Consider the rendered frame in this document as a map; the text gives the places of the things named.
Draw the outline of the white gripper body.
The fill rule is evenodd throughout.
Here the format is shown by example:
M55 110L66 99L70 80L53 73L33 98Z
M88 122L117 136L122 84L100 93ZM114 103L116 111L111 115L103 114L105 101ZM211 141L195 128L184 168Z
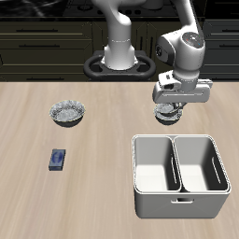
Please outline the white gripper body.
M204 103L210 96L213 82L209 79L199 79L194 90L188 92L164 90L157 82L154 86L152 99L159 103Z

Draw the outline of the small grey fluted dish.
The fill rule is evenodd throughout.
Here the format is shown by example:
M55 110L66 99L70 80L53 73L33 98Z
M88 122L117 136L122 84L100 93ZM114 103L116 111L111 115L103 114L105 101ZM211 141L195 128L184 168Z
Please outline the small grey fluted dish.
M154 107L153 113L161 124L172 125L180 120L183 110L176 103L159 103Z

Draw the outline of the white two-bin basket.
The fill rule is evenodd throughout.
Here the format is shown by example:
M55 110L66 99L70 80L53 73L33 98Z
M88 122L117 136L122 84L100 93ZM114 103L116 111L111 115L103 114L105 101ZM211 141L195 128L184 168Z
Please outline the white two-bin basket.
M139 218L214 218L231 183L207 134L138 134L132 140Z

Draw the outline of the large grey fluted dish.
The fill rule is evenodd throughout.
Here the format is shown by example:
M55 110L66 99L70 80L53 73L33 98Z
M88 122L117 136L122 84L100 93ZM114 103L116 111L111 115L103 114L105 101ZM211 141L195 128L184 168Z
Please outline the large grey fluted dish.
M53 105L49 116L58 125L71 128L79 124L86 112L85 106L74 100L64 100Z

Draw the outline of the small blue box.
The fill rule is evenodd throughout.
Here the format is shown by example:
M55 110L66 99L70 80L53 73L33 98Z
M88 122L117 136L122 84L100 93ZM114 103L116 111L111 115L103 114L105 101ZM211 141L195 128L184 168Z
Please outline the small blue box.
M65 157L65 150L55 148L52 151L51 156L50 156L49 170L50 171L62 171L64 157Z

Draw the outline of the dark kitchen cupboards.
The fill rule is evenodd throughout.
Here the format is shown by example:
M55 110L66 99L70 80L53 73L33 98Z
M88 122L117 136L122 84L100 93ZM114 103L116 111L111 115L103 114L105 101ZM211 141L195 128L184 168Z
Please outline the dark kitchen cupboards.
M239 20L206 20L201 77L239 80ZM107 44L104 20L0 21L0 81L85 81L83 64Z

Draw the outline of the flat black base plate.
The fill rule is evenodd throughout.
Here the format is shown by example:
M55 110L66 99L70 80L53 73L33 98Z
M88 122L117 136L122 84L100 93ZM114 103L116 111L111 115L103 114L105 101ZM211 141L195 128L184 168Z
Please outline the flat black base plate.
M146 55L143 50L137 50L135 52L137 63L130 69L126 70L113 70L107 68L102 63L104 56L105 54L102 50L97 50L84 63L84 74L91 81L148 81L156 72L155 63Z

